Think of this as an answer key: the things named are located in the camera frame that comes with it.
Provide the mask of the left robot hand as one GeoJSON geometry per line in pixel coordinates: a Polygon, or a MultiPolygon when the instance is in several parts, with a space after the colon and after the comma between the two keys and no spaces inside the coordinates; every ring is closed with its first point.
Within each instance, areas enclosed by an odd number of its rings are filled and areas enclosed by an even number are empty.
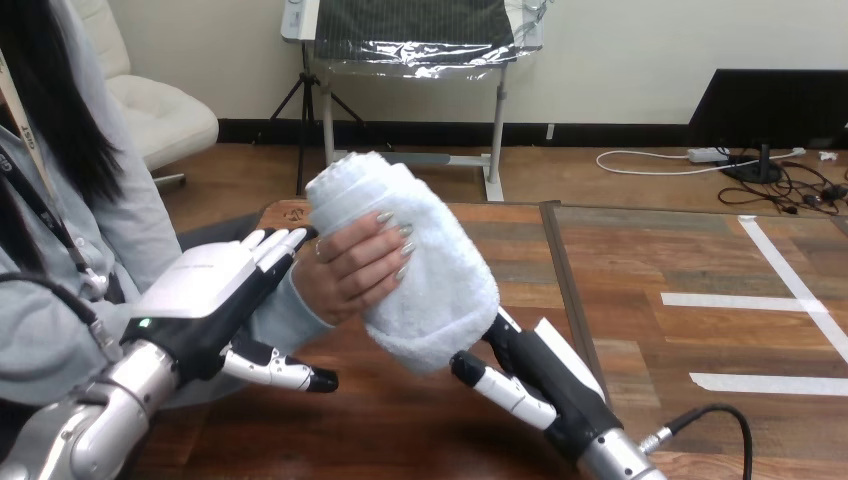
{"type": "Polygon", "coordinates": [[[224,374],[248,383],[330,393],[337,374],[248,336],[244,326],[276,290],[313,228],[259,230],[186,250],[135,303],[124,363],[168,375],[172,388],[224,374]]]}

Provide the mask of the person's hand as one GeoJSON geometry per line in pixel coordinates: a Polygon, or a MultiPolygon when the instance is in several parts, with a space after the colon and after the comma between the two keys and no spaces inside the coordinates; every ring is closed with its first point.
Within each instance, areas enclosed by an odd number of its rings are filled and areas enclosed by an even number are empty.
{"type": "Polygon", "coordinates": [[[293,268],[293,285],[322,321],[339,325],[392,293],[408,271],[413,227],[392,226],[390,211],[369,213],[319,239],[293,268]]]}

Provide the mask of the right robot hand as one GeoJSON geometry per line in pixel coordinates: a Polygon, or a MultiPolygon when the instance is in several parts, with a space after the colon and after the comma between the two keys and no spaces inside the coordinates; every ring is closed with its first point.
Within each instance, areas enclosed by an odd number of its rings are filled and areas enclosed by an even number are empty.
{"type": "Polygon", "coordinates": [[[450,360],[456,378],[541,430],[570,463],[600,478],[627,478],[636,471],[632,443],[600,385],[547,319],[526,330],[501,309],[483,340],[499,366],[459,351],[450,360]]]}

